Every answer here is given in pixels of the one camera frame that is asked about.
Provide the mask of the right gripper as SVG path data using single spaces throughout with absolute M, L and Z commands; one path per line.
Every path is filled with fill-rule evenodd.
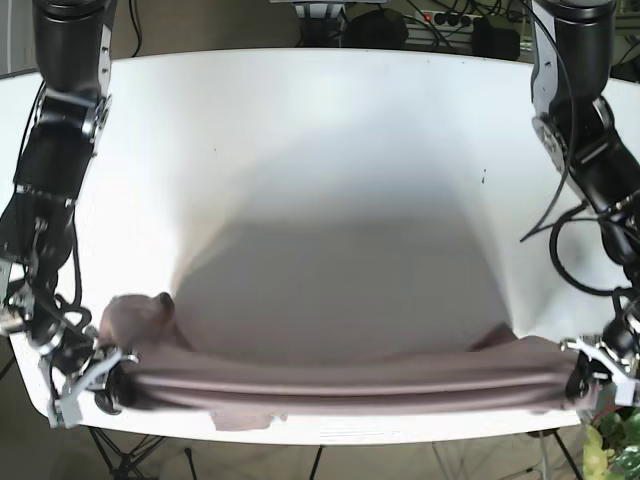
M 53 428 L 83 422 L 80 397 L 85 393 L 108 415 L 120 414 L 131 401 L 123 365 L 135 363 L 136 355 L 100 342 L 90 321 L 87 309 L 66 305 L 60 296 L 32 290 L 5 295 L 5 335 L 25 335 L 39 355 L 49 393 L 46 416 Z

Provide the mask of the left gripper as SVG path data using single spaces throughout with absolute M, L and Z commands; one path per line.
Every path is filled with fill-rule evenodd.
M 562 351 L 577 353 L 577 360 L 565 386 L 571 401 L 583 399 L 596 387 L 613 387 L 617 406 L 639 405 L 639 378 L 633 359 L 639 358 L 639 319 L 634 310 L 621 310 L 601 335 L 568 338 Z

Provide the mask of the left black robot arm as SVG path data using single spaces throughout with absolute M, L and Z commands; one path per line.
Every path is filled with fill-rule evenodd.
M 624 145 L 603 96 L 610 78 L 615 15 L 613 1 L 526 1 L 531 20 L 533 128 L 561 175 L 559 185 L 579 197 L 577 207 L 549 225 L 549 255 L 559 276 L 577 290 L 609 298 L 614 317 L 595 339 L 563 341 L 578 360 L 566 385 L 577 400 L 609 385 L 621 407 L 639 403 L 639 163 Z M 601 289 L 577 280 L 562 265 L 562 228 L 592 212 L 606 254 L 629 284 Z

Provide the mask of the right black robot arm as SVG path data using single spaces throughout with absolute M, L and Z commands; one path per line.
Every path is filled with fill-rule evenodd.
M 117 412 L 120 366 L 130 359 L 100 344 L 80 295 L 57 290 L 60 269 L 79 260 L 76 204 L 111 107 L 116 5 L 36 1 L 32 12 L 41 84 L 1 216 L 1 333 L 27 337 L 50 396 L 47 418 L 71 428 L 85 392 Z

